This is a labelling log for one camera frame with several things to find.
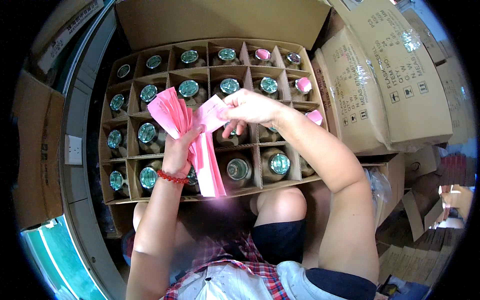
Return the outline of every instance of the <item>stack of pink papers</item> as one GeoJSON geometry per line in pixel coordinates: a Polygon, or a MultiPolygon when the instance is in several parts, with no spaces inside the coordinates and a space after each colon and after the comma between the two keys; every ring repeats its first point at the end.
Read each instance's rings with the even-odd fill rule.
{"type": "Polygon", "coordinates": [[[174,139],[180,138],[192,127],[205,125],[205,131],[189,147],[189,161],[197,172],[202,196],[226,195],[216,162],[212,132],[227,122],[217,118],[227,105],[215,95],[192,112],[183,99],[177,98],[175,88],[171,87],[157,94],[147,107],[152,118],[174,139]]]}

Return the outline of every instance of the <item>person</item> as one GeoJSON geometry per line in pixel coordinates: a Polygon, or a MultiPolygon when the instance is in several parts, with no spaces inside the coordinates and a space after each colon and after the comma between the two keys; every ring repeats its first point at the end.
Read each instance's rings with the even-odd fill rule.
{"type": "MultiPolygon", "coordinates": [[[[306,202],[298,188],[261,193],[252,199],[258,216],[250,234],[234,242],[210,241],[182,278],[169,285],[174,249],[191,241],[177,221],[183,185],[159,178],[148,204],[134,213],[127,299],[373,299],[379,273],[372,192],[355,155],[302,113],[241,89],[224,99],[229,120],[223,132],[247,122],[275,127],[312,166],[332,193],[319,249],[319,268],[301,265],[306,202]]],[[[167,138],[162,170],[185,178],[188,146],[202,128],[167,138]]]]}

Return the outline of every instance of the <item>bracelet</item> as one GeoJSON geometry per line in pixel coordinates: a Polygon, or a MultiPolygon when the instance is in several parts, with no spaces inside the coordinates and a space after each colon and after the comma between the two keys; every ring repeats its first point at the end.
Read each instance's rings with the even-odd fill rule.
{"type": "Polygon", "coordinates": [[[168,181],[173,181],[174,183],[188,183],[189,180],[188,178],[175,178],[175,177],[172,177],[170,175],[167,175],[165,174],[162,170],[158,170],[157,172],[157,175],[163,179],[166,179],[168,181]]]}

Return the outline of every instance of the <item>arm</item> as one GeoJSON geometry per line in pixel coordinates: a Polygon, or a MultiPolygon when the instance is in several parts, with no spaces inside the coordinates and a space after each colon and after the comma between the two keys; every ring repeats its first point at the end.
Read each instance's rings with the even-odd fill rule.
{"type": "Polygon", "coordinates": [[[378,280],[372,192],[355,155],[336,137],[300,112],[262,95],[240,90],[224,99],[235,106],[222,117],[237,132],[254,122],[274,126],[308,161],[333,193],[330,216],[319,251],[319,266],[378,280]]]}
{"type": "MultiPolygon", "coordinates": [[[[203,128],[174,140],[167,136],[162,170],[185,178],[190,170],[188,146],[203,128]]],[[[135,234],[126,299],[158,300],[168,288],[175,227],[183,184],[158,179],[135,234]]]]}

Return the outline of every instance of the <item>electrical socket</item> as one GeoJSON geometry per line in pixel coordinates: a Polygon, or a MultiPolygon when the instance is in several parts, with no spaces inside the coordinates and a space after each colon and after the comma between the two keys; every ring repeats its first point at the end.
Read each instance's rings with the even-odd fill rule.
{"type": "Polygon", "coordinates": [[[65,135],[65,165],[82,164],[82,138],[65,135]]]}

